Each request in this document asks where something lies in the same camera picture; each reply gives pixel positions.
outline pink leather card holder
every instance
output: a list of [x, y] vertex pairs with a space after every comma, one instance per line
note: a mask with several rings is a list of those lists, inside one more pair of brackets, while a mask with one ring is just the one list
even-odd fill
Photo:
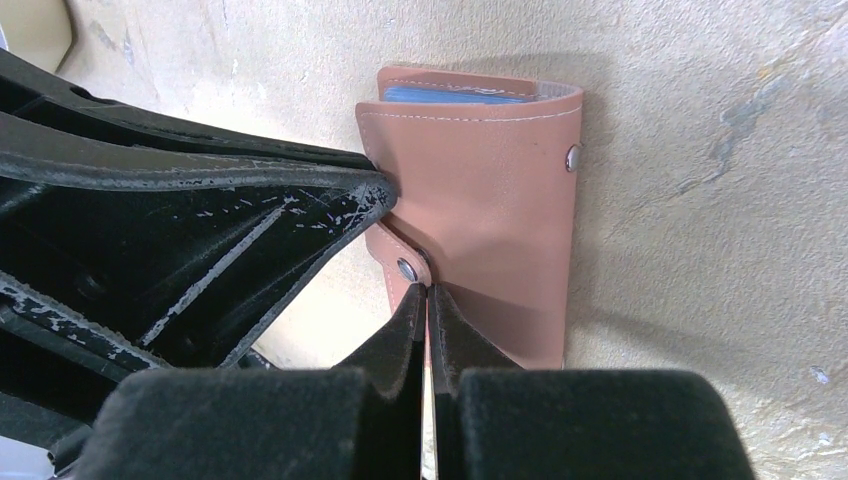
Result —
[[399, 189], [366, 232], [394, 309], [411, 282], [445, 284], [466, 319], [525, 368], [561, 368], [583, 92], [551, 82], [405, 67], [386, 89], [521, 103], [363, 102], [365, 153]]

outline white stitching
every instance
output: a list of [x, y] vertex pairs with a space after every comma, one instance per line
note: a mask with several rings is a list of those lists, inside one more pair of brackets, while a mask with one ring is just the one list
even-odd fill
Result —
[[403, 248], [403, 245], [401, 245], [401, 244], [400, 244], [400, 242], [398, 242], [397, 240], [395, 240], [394, 238], [392, 238], [392, 236], [391, 236], [391, 235], [389, 235], [388, 233], [386, 233], [386, 231], [385, 231], [385, 230], [383, 230], [382, 228], [380, 228], [380, 227], [378, 226], [378, 227], [377, 227], [377, 231], [378, 231], [378, 232], [380, 232], [380, 234], [381, 234], [381, 235], [383, 235], [384, 237], [386, 237], [386, 240], [388, 240], [389, 242], [391, 242], [391, 243], [392, 243], [392, 245], [394, 245], [395, 247], [397, 247], [397, 248], [400, 250], [400, 252], [401, 252], [401, 253], [407, 253], [407, 252], [406, 252], [406, 249], [405, 249], [405, 248]]
[[[377, 112], [365, 112], [362, 116], [366, 115], [374, 115], [378, 117], [392, 117], [392, 118], [415, 118], [418, 120], [436, 120], [436, 121], [448, 121], [448, 122], [523, 122], [527, 120], [538, 120], [541, 118], [554, 118], [554, 117], [562, 117], [564, 115], [569, 115], [571, 113], [577, 112], [582, 107], [577, 107], [574, 110], [569, 110], [567, 112], [560, 113], [552, 113], [550, 115], [536, 115], [535, 117], [521, 117], [521, 118], [453, 118], [453, 117], [428, 117], [424, 115], [398, 115], [393, 113], [377, 113]], [[365, 154], [368, 155], [368, 146], [365, 146]]]
[[[428, 87], [450, 88], [452, 90], [455, 90], [457, 87], [459, 87], [459, 88], [482, 88], [482, 87], [475, 87], [473, 85], [453, 85], [453, 84], [450, 84], [450, 83], [445, 84], [445, 83], [416, 82], [414, 80], [400, 80], [400, 79], [386, 80], [386, 83], [411, 83], [413, 85], [425, 85], [425, 86], [428, 86]], [[511, 92], [509, 90], [500, 90], [500, 89], [498, 89], [498, 90], [499, 90], [498, 93], [508, 93], [510, 95], [517, 95], [519, 97], [558, 98], [558, 97], [551, 97], [551, 96], [548, 96], [548, 95], [531, 94], [531, 93], [518, 93], [518, 92]]]
[[392, 304], [389, 305], [389, 308], [394, 310], [397, 306], [397, 301], [395, 300], [395, 289], [392, 286], [392, 276], [393, 276], [393, 273], [391, 272], [391, 269], [390, 269], [390, 271], [386, 275], [384, 275], [384, 278], [386, 279], [386, 286], [389, 287], [389, 298], [391, 299], [391, 302], [392, 302]]

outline concrete wall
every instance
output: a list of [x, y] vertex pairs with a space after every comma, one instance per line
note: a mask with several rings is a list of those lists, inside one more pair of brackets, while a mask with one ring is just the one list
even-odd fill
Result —
[[[95, 95], [345, 149], [386, 64], [583, 86], [568, 364], [701, 372], [763, 479], [848, 478], [848, 2], [70, 4]], [[331, 364], [382, 288], [354, 245], [266, 351]]]

